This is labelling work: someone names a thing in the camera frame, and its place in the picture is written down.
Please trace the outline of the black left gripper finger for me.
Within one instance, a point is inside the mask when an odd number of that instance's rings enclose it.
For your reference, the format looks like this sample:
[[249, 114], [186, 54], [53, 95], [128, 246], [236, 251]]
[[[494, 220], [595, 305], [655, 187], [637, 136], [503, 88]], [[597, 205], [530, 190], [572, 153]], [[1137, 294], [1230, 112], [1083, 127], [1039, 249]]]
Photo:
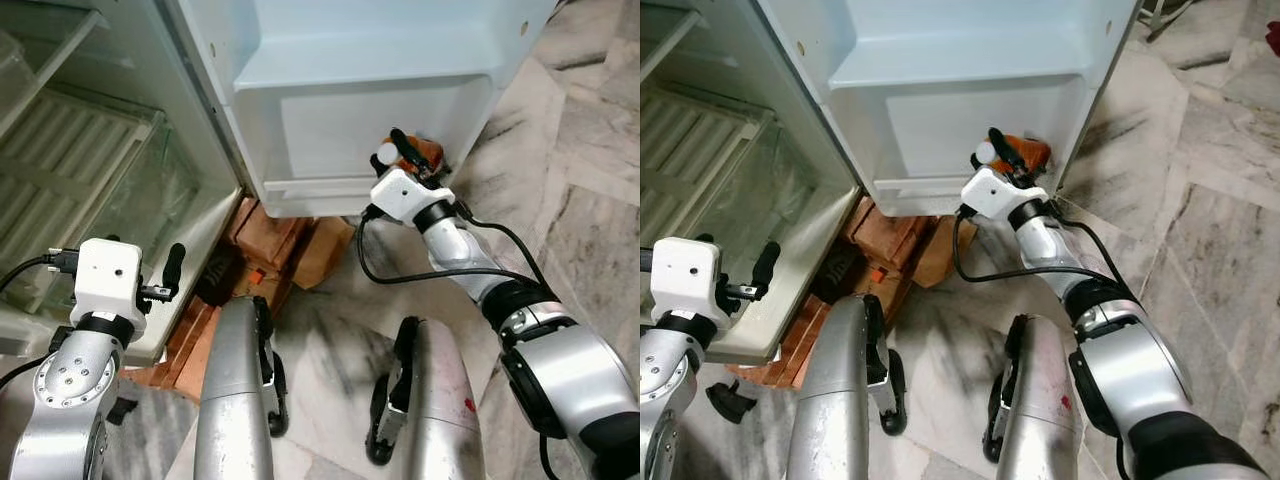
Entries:
[[776, 241], [768, 241], [762, 250], [751, 270], [750, 285], [756, 289], [756, 293], [765, 293], [768, 291], [780, 253], [781, 247]]
[[177, 294], [180, 288], [182, 268], [186, 260], [187, 248], [182, 243], [174, 243], [166, 256], [163, 270], [163, 293]]

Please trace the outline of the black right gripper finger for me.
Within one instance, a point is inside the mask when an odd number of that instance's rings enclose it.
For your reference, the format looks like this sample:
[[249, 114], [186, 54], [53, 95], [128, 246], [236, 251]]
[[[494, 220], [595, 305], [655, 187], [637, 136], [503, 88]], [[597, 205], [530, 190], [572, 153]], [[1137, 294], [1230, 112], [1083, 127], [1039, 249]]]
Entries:
[[995, 151], [995, 156], [997, 157], [997, 160], [992, 163], [993, 169], [998, 164], [1005, 165], [1006, 172], [1027, 172], [1025, 159], [1009, 142], [1007, 136], [1002, 131], [991, 127], [987, 131], [987, 140]]
[[406, 134], [399, 128], [392, 128], [389, 138], [398, 155], [401, 155], [407, 164], [412, 165], [416, 172], [430, 172], [429, 142], [420, 140], [416, 136]]

